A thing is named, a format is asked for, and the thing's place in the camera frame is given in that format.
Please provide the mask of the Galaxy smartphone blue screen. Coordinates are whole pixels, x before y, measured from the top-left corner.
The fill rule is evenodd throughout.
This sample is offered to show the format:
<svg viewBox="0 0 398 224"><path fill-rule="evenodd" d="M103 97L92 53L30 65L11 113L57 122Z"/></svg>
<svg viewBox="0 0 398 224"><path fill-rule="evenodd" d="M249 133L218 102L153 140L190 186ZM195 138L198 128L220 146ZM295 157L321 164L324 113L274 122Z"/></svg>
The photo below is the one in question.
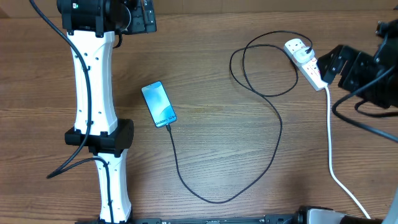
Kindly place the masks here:
<svg viewBox="0 0 398 224"><path fill-rule="evenodd" d="M156 128L161 128L177 120L162 82L157 81L141 88Z"/></svg>

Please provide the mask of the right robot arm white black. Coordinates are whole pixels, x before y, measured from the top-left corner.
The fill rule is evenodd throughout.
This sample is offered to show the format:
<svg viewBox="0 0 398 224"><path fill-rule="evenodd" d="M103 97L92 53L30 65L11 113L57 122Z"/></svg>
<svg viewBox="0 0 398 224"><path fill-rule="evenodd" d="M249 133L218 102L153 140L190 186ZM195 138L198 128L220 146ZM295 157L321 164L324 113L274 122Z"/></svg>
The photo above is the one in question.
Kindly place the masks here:
<svg viewBox="0 0 398 224"><path fill-rule="evenodd" d="M397 21L378 22L376 35L382 38L374 55L348 45L338 45L319 58L311 47L285 45L285 50L316 91L326 92L326 128L331 138L331 115L382 136L397 141L397 136L348 118L337 107L353 96L361 101L354 108L370 102L380 108L397 106Z"/></svg>

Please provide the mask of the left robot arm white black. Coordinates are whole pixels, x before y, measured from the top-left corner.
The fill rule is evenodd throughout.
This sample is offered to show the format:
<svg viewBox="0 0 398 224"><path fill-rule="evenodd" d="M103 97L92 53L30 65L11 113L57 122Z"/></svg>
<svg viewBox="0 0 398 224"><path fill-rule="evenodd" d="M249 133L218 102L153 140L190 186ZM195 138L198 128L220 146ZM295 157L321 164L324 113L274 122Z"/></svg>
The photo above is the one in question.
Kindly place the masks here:
<svg viewBox="0 0 398 224"><path fill-rule="evenodd" d="M57 1L62 26L73 44L76 120L65 133L68 145L87 147L101 192L97 223L132 223L126 159L134 137L131 119L116 116L112 53L124 35L157 30L154 3L144 1Z"/></svg>

